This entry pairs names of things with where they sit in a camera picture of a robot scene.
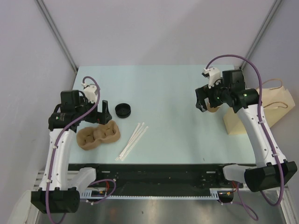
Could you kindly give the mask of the black coffee cup lid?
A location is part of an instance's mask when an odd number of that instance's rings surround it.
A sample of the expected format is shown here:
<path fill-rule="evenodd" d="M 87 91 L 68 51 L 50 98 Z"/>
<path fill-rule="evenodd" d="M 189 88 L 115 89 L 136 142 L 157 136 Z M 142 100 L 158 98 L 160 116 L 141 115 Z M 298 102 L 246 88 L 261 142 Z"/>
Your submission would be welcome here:
<path fill-rule="evenodd" d="M 120 103 L 115 107 L 115 113 L 118 118 L 127 118 L 131 114 L 131 107 L 127 103 Z"/>

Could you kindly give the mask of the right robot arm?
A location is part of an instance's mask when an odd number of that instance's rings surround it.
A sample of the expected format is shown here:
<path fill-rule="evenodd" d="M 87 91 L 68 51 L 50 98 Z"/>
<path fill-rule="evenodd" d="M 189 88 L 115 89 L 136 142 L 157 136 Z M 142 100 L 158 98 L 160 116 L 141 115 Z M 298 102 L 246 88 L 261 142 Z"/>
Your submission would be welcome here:
<path fill-rule="evenodd" d="M 297 165 L 288 161 L 279 149 L 265 119 L 263 107 L 258 105 L 256 89 L 245 87 L 241 70 L 221 72 L 211 67 L 202 75 L 209 83 L 195 90 L 196 107 L 207 111 L 227 104 L 242 121 L 252 145 L 256 167 L 225 165 L 216 174 L 215 181 L 220 187 L 227 187 L 232 181 L 245 183 L 252 192 L 259 192 L 285 185 L 297 172 Z"/>

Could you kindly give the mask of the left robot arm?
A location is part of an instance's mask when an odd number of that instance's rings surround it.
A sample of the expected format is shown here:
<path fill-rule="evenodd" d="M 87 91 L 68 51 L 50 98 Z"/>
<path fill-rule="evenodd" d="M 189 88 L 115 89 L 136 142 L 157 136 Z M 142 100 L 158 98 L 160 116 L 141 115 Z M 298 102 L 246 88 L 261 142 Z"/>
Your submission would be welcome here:
<path fill-rule="evenodd" d="M 98 111 L 100 90 L 95 85 L 83 91 L 62 91 L 60 97 L 48 119 L 50 146 L 45 172 L 38 190 L 31 193 L 31 203 L 44 214 L 75 213 L 88 186 L 102 184 L 103 174 L 94 168 L 82 168 L 68 180 L 71 144 L 81 121 L 104 125 L 112 118 L 106 100 Z"/>

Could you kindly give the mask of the kraft paper takeout bag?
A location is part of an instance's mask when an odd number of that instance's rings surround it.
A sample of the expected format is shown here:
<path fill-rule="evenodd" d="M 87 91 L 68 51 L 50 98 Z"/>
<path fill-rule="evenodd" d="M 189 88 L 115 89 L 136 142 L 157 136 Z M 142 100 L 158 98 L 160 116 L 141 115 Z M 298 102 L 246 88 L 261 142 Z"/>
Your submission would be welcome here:
<path fill-rule="evenodd" d="M 263 84 L 267 82 L 273 83 L 274 81 L 279 81 L 280 86 L 263 88 L 262 91 L 262 106 L 269 127 L 276 124 L 295 106 L 293 97 L 289 90 L 283 86 L 281 79 L 269 79 L 263 82 Z M 223 120 L 229 135 L 246 133 L 244 125 L 232 108 L 228 108 Z"/>

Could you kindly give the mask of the stack of paper cups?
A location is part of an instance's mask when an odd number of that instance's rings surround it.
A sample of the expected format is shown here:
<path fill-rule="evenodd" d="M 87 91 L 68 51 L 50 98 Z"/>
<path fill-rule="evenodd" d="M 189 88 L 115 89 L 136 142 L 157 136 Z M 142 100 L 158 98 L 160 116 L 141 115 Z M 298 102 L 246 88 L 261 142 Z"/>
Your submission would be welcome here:
<path fill-rule="evenodd" d="M 221 105 L 218 107 L 211 107 L 211 105 L 209 103 L 207 103 L 207 110 L 211 113 L 217 112 L 220 108 L 221 108 Z"/>

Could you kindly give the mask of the brown pulp cup carrier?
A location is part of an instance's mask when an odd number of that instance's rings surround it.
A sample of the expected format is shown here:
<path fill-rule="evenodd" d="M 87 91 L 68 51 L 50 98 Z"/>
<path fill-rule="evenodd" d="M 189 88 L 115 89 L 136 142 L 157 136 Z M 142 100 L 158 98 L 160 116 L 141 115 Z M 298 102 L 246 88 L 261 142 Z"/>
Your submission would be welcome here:
<path fill-rule="evenodd" d="M 120 139 L 121 133 L 114 120 L 97 127 L 85 127 L 78 131 L 76 140 L 78 146 L 85 150 L 92 150 L 101 144 L 110 144 Z"/>

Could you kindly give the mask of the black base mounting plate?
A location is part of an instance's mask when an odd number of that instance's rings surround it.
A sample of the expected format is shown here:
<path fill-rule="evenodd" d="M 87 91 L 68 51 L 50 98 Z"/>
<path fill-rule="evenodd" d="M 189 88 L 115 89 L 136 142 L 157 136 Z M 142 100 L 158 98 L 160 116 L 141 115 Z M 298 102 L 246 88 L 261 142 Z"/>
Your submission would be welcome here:
<path fill-rule="evenodd" d="M 225 180 L 221 164 L 70 164 L 69 171 L 92 167 L 95 187 L 106 187 L 113 196 L 196 197 L 212 188 L 232 190 L 236 181 Z"/>

